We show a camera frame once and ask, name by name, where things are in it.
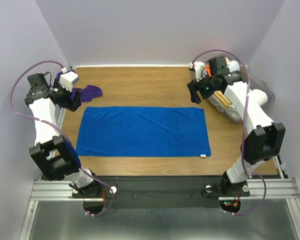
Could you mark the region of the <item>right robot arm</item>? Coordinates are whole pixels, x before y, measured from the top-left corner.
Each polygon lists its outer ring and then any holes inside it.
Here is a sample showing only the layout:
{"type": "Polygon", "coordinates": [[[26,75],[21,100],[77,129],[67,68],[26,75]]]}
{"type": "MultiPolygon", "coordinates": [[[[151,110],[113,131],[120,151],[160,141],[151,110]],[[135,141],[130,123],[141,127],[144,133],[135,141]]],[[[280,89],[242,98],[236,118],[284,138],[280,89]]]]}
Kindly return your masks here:
{"type": "Polygon", "coordinates": [[[187,84],[191,102],[199,104],[217,91],[229,99],[243,120],[240,157],[221,177],[220,191],[232,195],[262,164],[280,152],[286,128],[274,122],[261,108],[255,92],[241,73],[241,67],[230,67],[224,56],[207,64],[197,61],[189,65],[191,82],[187,84]]]}

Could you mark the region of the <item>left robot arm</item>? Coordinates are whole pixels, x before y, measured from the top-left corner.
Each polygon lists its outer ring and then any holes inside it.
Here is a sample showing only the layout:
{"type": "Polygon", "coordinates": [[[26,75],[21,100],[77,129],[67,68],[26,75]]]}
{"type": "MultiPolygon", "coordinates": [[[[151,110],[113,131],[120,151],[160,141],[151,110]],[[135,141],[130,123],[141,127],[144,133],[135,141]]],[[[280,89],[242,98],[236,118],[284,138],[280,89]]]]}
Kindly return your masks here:
{"type": "Polygon", "coordinates": [[[43,73],[27,77],[30,84],[25,103],[35,122],[36,137],[29,154],[49,181],[69,181],[77,197],[97,198],[101,184],[95,174],[82,167],[75,148],[57,126],[56,107],[72,112],[81,106],[81,93],[74,90],[79,76],[74,71],[62,73],[50,86],[43,73]]]}

